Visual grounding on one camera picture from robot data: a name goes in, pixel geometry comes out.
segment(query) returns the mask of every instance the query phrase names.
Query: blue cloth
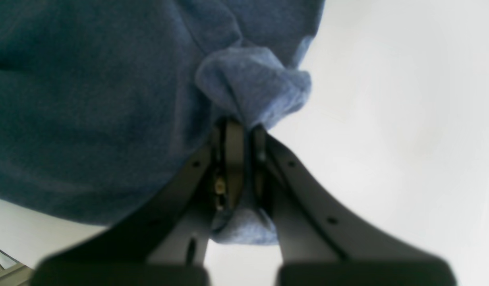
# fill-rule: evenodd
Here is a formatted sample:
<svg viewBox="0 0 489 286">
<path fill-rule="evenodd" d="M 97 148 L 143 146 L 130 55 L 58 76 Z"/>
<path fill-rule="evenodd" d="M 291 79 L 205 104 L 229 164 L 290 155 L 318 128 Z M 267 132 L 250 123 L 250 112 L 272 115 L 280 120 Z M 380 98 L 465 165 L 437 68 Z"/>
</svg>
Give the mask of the blue cloth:
<svg viewBox="0 0 489 286">
<path fill-rule="evenodd" d="M 271 128 L 306 103 L 297 70 L 323 0 L 0 0 L 0 198 L 111 225 L 233 115 Z M 214 239 L 275 242 L 244 203 Z"/>
</svg>

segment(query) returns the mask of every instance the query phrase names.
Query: blue fabric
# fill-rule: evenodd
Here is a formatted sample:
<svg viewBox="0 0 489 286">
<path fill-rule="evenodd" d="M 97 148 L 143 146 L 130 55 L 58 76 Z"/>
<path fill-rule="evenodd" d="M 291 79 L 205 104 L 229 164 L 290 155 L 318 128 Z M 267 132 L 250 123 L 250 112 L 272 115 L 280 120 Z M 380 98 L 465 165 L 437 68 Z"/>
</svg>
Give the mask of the blue fabric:
<svg viewBox="0 0 489 286">
<path fill-rule="evenodd" d="M 110 225 L 233 115 L 306 103 L 323 0 L 0 0 L 0 198 Z M 214 239 L 275 242 L 243 199 Z"/>
</svg>

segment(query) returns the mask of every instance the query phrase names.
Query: white background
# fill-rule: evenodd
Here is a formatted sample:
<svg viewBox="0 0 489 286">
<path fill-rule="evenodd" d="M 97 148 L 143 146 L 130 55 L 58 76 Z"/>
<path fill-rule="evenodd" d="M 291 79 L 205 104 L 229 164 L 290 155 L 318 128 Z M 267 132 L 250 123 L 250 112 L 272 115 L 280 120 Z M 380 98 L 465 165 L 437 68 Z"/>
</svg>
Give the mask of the white background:
<svg viewBox="0 0 489 286">
<path fill-rule="evenodd" d="M 272 130 L 353 212 L 489 286 L 489 0 L 327 0 L 308 105 Z M 0 201 L 0 248 L 34 267 L 102 228 Z M 214 286 L 271 286 L 277 247 L 218 246 Z"/>
</svg>

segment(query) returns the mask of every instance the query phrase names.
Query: blue sweater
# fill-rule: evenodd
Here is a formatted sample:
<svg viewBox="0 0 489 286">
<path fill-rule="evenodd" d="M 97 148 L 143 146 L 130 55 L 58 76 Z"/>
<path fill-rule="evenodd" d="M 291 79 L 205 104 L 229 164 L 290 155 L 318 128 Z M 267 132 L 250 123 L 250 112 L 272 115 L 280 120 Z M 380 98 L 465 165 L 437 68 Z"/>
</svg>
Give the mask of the blue sweater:
<svg viewBox="0 0 489 286">
<path fill-rule="evenodd" d="M 0 199 L 111 225 L 233 115 L 300 109 L 323 0 L 0 0 Z M 275 242 L 243 207 L 223 243 Z"/>
</svg>

